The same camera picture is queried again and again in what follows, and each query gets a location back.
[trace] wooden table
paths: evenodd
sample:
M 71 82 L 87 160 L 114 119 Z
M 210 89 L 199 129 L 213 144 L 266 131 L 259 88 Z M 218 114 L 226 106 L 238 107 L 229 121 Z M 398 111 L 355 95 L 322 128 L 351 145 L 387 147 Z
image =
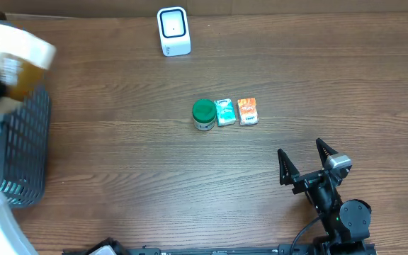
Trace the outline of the wooden table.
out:
M 368 241 L 408 254 L 408 13 L 190 17 L 173 58 L 155 18 L 17 24 L 58 49 L 45 197 L 16 212 L 41 254 L 290 243 L 316 214 L 276 150 L 314 171 L 318 137 L 353 160 L 338 190 L 372 206 Z M 258 125 L 194 128 L 199 98 L 247 97 Z

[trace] teal and white box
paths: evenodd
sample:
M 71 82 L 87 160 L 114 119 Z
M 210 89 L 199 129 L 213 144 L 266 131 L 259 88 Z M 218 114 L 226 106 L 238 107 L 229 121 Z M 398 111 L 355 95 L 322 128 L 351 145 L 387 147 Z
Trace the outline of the teal and white box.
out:
M 216 100 L 218 126 L 231 125 L 236 121 L 231 99 Z

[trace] snack package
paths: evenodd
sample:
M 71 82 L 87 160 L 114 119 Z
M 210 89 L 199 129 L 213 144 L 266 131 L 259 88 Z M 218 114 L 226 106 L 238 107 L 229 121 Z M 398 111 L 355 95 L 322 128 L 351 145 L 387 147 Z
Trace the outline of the snack package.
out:
M 0 24 L 0 80 L 9 97 L 23 101 L 41 83 L 56 48 L 31 33 Z
M 231 125 L 235 123 L 235 111 L 231 99 L 216 100 L 218 126 Z
M 256 110 L 256 99 L 239 99 L 237 104 L 239 106 L 240 125 L 254 125 L 258 123 L 259 119 Z

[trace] jar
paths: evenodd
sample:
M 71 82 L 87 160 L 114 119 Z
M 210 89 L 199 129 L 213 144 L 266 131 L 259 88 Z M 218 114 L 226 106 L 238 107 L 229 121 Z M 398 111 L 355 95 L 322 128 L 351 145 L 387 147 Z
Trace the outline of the jar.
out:
M 215 126 L 217 119 L 217 108 L 208 99 L 200 99 L 193 105 L 193 120 L 195 127 L 202 131 L 208 131 Z

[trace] green lid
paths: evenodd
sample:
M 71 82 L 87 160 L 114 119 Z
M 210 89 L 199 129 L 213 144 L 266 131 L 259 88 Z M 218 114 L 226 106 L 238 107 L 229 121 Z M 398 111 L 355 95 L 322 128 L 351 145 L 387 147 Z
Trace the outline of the green lid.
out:
M 199 99 L 193 105 L 193 118 L 199 123 L 209 123 L 217 117 L 215 104 L 208 99 Z

